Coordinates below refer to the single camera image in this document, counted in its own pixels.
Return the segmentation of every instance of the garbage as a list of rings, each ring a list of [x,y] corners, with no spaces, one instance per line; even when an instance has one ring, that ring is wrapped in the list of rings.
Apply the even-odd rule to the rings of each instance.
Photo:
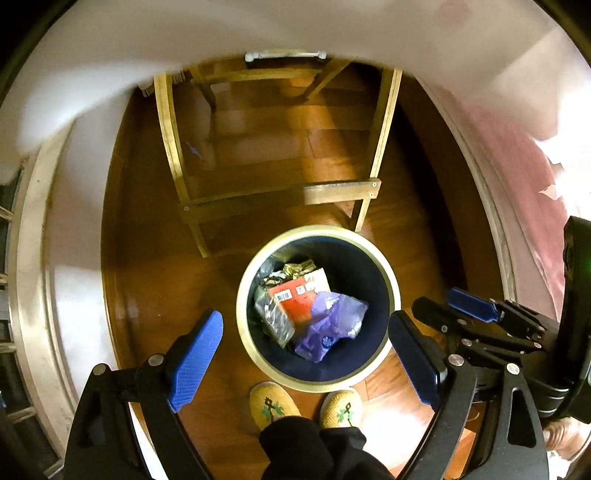
[[[276,285],[281,285],[289,280],[295,280],[302,277],[307,273],[311,273],[316,270],[314,261],[307,260],[301,264],[297,263],[286,263],[283,265],[282,270],[272,272],[268,277],[263,279],[263,286],[270,288]]]
[[[255,292],[255,310],[261,316],[265,331],[281,348],[285,348],[296,332],[281,303],[262,287]]]
[[[320,291],[330,291],[323,268],[269,289],[296,328],[310,322],[312,304]]]
[[[313,260],[281,266],[269,257],[256,280],[255,310],[280,347],[291,341],[295,353],[318,363],[339,339],[357,337],[367,302],[331,292]]]
[[[311,323],[306,334],[295,340],[295,352],[320,362],[330,348],[342,338],[354,339],[368,304],[341,293],[319,292],[311,308]]]

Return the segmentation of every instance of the metal bolt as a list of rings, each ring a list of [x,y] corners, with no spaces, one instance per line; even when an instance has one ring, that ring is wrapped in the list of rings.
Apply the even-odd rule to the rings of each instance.
[[[152,367],[162,365],[162,362],[164,362],[164,355],[160,353],[155,353],[150,358],[148,358],[148,363],[152,365]]]
[[[105,364],[98,364],[92,369],[92,372],[95,375],[102,375],[107,370],[107,366]]]
[[[511,375],[518,375],[519,374],[519,367],[515,364],[507,364],[507,371]]]
[[[448,356],[447,359],[452,365],[455,365],[456,367],[461,367],[464,364],[464,357],[461,355],[456,355],[455,353]]]

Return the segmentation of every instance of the trash bin rim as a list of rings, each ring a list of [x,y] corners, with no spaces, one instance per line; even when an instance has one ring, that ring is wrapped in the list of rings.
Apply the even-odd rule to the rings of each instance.
[[[334,225],[307,225],[289,230],[281,235],[275,237],[253,257],[248,264],[242,276],[240,286],[238,287],[238,296],[236,299],[236,323],[238,325],[238,333],[246,352],[253,362],[265,374],[276,380],[282,385],[295,390],[310,392],[310,393],[324,393],[341,388],[350,387],[362,381],[371,372],[373,372],[378,365],[386,358],[391,349],[390,340],[388,339],[388,332],[384,334],[384,339],[380,347],[376,350],[370,360],[365,365],[362,365],[355,372],[336,380],[328,382],[308,382],[303,381],[289,375],[285,375],[281,371],[272,366],[257,350],[248,328],[248,318],[246,312],[248,311],[248,294],[251,288],[252,279],[255,277],[262,263],[270,257],[275,251],[296,240],[309,238],[313,236],[326,236],[344,240],[368,255],[378,266],[380,272],[384,276],[384,280],[388,286],[388,296],[390,302],[390,313],[400,310],[401,299],[398,282],[392,270],[392,267],[386,260],[383,253],[369,240],[362,237],[346,228]]]

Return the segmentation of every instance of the red box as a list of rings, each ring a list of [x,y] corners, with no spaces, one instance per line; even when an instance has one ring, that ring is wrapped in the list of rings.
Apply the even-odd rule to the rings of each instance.
[[[281,303],[295,328],[310,321],[312,304],[318,291],[330,291],[323,268],[269,289],[269,293]]]

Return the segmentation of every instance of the yellow slipper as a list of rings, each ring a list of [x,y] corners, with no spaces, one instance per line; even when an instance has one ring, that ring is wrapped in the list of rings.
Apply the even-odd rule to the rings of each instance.
[[[320,408],[320,428],[359,427],[363,402],[354,388],[329,393]]]
[[[259,383],[251,390],[251,415],[261,431],[283,417],[300,417],[289,393],[274,382]]]

